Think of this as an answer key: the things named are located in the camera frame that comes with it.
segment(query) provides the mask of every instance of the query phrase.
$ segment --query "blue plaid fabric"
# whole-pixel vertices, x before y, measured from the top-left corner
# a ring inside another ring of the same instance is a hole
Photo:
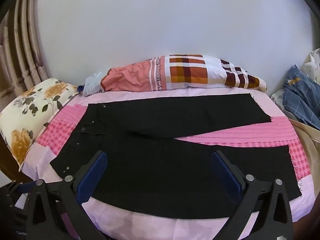
[[[283,87],[284,109],[300,122],[320,130],[320,86],[295,65],[288,71]]]

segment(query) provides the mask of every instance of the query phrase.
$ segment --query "pillowcase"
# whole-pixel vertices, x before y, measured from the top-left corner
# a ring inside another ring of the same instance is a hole
[[[0,113],[0,133],[19,164],[19,171],[49,120],[77,93],[76,86],[50,78],[24,92]]]
[[[86,97],[106,91],[145,92],[187,87],[267,90],[262,79],[225,60],[203,55],[173,54],[95,73],[86,78],[83,95]]]

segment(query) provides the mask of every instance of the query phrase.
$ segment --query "beige curtain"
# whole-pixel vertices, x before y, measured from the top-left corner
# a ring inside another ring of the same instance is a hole
[[[16,0],[0,24],[0,111],[46,79],[36,39],[34,0]]]

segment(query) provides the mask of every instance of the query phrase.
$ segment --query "black pants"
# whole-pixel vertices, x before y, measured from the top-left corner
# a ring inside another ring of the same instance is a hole
[[[244,110],[240,115],[235,108],[231,111],[235,101],[243,101]],[[251,115],[244,113],[247,107]],[[203,130],[198,120],[206,124]],[[92,195],[94,198],[126,210],[161,217],[228,217],[236,206],[215,178],[211,168],[212,152],[221,150],[244,174],[253,174],[259,180],[280,178],[292,200],[301,193],[288,146],[208,146],[168,137],[257,122],[270,122],[270,117],[250,95],[93,104],[88,106],[51,165],[61,177],[74,175],[98,150],[103,150],[108,155],[108,167]]]

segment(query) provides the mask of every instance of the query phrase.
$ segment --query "pink checkered fabric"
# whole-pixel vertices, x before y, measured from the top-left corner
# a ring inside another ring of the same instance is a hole
[[[37,139],[37,143],[48,146],[57,156],[86,110],[86,106],[66,105],[51,120],[47,129]]]
[[[295,141],[290,141],[288,145],[290,149],[289,152],[290,152],[292,164],[296,170],[297,180],[310,175],[311,174],[310,166],[300,140],[297,139]]]
[[[50,122],[47,129],[37,140],[37,143],[45,147],[49,146],[52,152],[58,155],[75,127],[75,124],[64,121],[59,123]]]

